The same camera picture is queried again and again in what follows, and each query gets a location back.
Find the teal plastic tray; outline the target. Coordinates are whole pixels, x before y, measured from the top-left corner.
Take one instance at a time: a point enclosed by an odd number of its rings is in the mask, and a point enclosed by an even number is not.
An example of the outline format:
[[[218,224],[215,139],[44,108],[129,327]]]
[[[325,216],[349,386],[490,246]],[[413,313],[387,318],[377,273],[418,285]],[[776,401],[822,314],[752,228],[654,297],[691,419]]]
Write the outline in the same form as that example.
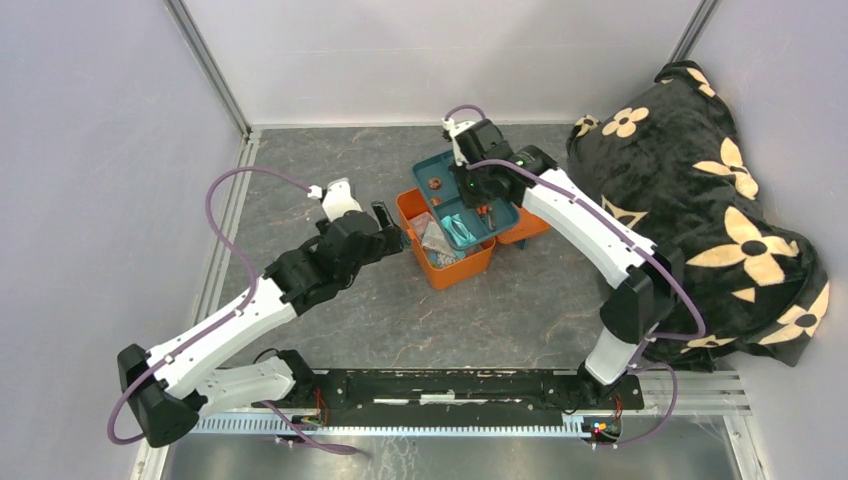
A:
[[[497,235],[510,230],[518,224],[520,220],[518,209],[506,200],[496,199],[488,205],[491,205],[494,208],[497,227],[494,231],[489,231],[481,222],[481,219],[477,214],[477,210],[469,210],[465,207],[460,196],[457,182],[455,181],[453,174],[449,171],[449,167],[453,164],[453,153],[451,150],[447,150],[443,153],[415,163],[411,169],[416,186],[425,199],[425,206],[440,223],[441,229],[445,233],[447,241],[453,249],[467,250],[474,245],[494,239]],[[439,178],[442,182],[442,186],[438,190],[431,190],[428,187],[428,181],[433,177]],[[433,206],[430,203],[431,198],[435,196],[439,196],[442,199],[442,203],[440,205]],[[459,249],[444,230],[441,225],[441,219],[447,215],[453,214],[459,214],[464,224],[477,237],[477,242],[474,245],[465,249]]]

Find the orange medicine kit box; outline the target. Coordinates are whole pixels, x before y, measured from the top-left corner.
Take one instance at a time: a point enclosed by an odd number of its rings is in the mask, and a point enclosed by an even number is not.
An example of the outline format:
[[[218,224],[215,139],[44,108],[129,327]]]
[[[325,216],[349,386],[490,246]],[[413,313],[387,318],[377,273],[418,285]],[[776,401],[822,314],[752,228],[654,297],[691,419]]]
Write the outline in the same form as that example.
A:
[[[493,239],[484,240],[468,250],[448,255],[427,248],[422,244],[426,228],[439,226],[432,222],[427,207],[429,202],[419,190],[413,189],[401,193],[396,198],[400,212],[401,225],[411,242],[411,251],[421,266],[429,284],[436,290],[444,290],[475,275],[483,273],[489,266],[497,245],[524,247],[526,240],[548,232],[551,227],[525,209],[519,210],[517,225]]]

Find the teal sachet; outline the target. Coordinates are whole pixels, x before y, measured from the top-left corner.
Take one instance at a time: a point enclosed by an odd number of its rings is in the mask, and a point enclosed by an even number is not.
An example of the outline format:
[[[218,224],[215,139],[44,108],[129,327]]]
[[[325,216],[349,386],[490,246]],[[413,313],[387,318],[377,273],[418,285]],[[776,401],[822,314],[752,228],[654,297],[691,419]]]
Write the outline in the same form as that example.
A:
[[[441,219],[441,225],[459,249],[465,249],[477,242],[477,237],[468,229],[459,214],[447,215]]]

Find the orange handled small scissors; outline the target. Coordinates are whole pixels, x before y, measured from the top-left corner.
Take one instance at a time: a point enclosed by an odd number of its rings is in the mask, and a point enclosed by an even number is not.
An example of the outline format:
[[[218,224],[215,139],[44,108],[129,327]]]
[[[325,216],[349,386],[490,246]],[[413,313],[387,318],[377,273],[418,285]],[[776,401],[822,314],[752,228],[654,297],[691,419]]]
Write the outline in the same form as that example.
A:
[[[477,214],[480,217],[481,222],[489,231],[494,231],[496,229],[496,215],[494,214],[494,208],[491,205],[483,205],[479,207],[477,209]]]

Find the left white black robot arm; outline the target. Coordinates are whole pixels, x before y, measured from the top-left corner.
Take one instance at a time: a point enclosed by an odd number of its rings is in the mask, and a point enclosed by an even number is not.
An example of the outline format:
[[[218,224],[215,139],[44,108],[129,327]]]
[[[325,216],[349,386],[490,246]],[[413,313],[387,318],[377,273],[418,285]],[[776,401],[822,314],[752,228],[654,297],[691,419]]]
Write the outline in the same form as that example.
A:
[[[117,355],[121,396],[107,422],[117,445],[153,448],[186,436],[201,418],[245,404],[306,405],[313,379],[281,357],[237,368],[224,362],[269,331],[333,300],[366,266],[398,254],[405,233],[381,201],[366,213],[354,200],[322,205],[318,235],[281,254],[237,298],[175,338]]]

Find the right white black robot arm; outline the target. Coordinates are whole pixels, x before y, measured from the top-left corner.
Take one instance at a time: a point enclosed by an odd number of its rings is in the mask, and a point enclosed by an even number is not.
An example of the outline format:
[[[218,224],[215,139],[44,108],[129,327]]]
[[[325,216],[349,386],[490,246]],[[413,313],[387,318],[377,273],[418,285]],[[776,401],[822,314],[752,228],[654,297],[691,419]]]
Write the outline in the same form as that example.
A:
[[[579,367],[577,382],[585,405],[606,406],[648,333],[676,301],[681,255],[662,252],[615,219],[538,147],[513,150],[491,120],[445,117],[442,128],[454,156],[449,169],[466,207],[505,200],[523,208],[575,246],[609,285],[601,308],[603,329]]]

